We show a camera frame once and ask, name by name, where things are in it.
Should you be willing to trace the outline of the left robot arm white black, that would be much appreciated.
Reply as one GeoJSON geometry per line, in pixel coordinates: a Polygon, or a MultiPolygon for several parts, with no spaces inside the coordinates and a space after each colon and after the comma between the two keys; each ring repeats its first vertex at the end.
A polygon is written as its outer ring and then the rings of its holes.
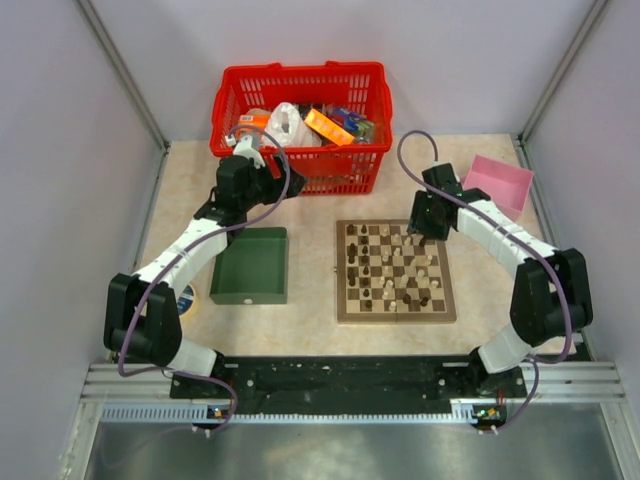
{"type": "Polygon", "coordinates": [[[284,152],[275,157],[273,176],[246,154],[220,161],[216,184],[183,233],[154,261],[132,274],[119,273],[109,283],[104,346],[121,359],[132,357],[149,368],[168,368],[192,375],[205,396],[226,387],[227,374],[219,352],[187,340],[182,332],[177,299],[191,280],[221,254],[245,227],[257,205],[274,211],[296,197],[306,179],[289,164],[284,152]]]}

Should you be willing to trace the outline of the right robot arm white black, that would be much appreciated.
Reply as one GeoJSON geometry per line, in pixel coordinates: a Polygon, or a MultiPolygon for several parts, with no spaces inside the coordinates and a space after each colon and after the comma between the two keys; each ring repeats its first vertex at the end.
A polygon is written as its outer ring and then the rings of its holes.
{"type": "Polygon", "coordinates": [[[571,339],[590,325],[593,307],[586,259],[575,248],[560,250],[506,216],[484,191],[466,190],[451,164],[436,164],[418,178],[408,230],[427,240],[445,241],[452,230],[471,238],[514,281],[509,323],[469,355],[467,384],[487,396],[503,373],[516,367],[550,339],[571,339]]]}

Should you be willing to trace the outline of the wooden chess board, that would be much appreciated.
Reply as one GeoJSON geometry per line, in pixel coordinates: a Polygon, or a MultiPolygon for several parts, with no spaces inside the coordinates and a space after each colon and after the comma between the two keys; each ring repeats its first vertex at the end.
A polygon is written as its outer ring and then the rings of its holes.
{"type": "Polygon", "coordinates": [[[457,320],[445,243],[410,234],[405,220],[338,220],[335,273],[341,324],[457,320]],[[349,224],[356,227],[354,236],[346,234],[349,224]],[[362,225],[367,235],[359,233],[362,225]]]}

